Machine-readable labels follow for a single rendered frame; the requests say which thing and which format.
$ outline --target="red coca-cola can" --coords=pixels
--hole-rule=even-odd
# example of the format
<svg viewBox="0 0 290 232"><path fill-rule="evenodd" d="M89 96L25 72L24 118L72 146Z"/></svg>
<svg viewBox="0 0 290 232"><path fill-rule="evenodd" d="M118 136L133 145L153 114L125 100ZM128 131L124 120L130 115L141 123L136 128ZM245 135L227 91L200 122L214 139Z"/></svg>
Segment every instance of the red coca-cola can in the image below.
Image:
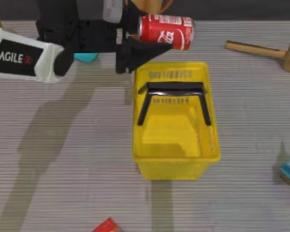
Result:
<svg viewBox="0 0 290 232"><path fill-rule="evenodd" d="M194 21L189 17L148 14L140 17L138 37L142 42L169 43L173 49L189 50Z"/></svg>

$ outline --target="red object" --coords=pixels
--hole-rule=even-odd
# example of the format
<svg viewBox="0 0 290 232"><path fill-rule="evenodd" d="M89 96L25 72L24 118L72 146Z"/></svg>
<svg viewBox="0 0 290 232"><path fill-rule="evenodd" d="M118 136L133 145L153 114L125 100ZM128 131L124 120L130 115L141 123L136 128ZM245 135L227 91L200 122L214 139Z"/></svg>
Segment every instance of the red object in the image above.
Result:
<svg viewBox="0 0 290 232"><path fill-rule="evenodd" d="M138 36L142 42L169 43L173 49L189 50L194 22L188 17L148 14L140 17Z"/></svg>
<svg viewBox="0 0 290 232"><path fill-rule="evenodd" d="M121 229L113 222L111 218L108 218L92 232L121 232Z"/></svg>

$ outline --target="wooden handle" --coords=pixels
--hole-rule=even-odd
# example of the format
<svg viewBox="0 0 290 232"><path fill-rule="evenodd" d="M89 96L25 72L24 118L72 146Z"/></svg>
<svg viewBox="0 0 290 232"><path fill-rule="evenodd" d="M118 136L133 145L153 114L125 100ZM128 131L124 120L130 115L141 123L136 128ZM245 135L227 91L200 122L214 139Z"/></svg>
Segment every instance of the wooden handle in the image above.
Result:
<svg viewBox="0 0 290 232"><path fill-rule="evenodd" d="M239 43L233 41L226 42L226 48L238 52L246 52L251 54L263 55L268 57L284 59L286 56L286 51L281 51L278 49L271 49L267 47L260 47L256 45Z"/></svg>

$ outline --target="black background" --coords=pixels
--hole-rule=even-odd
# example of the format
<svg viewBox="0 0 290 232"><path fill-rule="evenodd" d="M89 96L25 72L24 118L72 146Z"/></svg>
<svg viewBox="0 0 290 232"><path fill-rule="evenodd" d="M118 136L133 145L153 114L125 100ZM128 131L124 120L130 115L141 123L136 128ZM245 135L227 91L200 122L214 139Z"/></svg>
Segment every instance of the black background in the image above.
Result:
<svg viewBox="0 0 290 232"><path fill-rule="evenodd" d="M87 10L101 17L102 0L88 1ZM35 20L35 0L0 0L3 20ZM174 0L165 12L196 20L290 20L290 0Z"/></svg>

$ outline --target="yellow basket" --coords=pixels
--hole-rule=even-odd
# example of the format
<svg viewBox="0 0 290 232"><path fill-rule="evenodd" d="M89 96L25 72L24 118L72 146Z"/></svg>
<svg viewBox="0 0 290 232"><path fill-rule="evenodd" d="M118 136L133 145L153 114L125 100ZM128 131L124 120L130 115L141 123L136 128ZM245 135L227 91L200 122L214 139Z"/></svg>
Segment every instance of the yellow basket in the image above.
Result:
<svg viewBox="0 0 290 232"><path fill-rule="evenodd" d="M136 71L133 159L149 180L198 179L220 160L206 63L148 63Z"/></svg>

